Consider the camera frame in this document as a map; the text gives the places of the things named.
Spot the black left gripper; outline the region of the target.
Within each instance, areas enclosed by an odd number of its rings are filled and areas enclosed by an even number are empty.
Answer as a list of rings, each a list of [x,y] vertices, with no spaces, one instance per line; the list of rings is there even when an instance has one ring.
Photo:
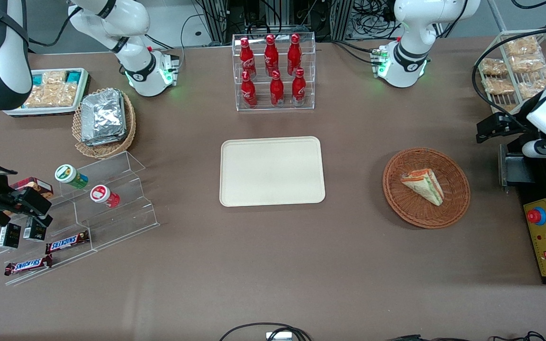
[[[476,143],[482,144],[490,138],[517,134],[532,134],[532,124],[526,119],[526,114],[496,112],[477,123]]]

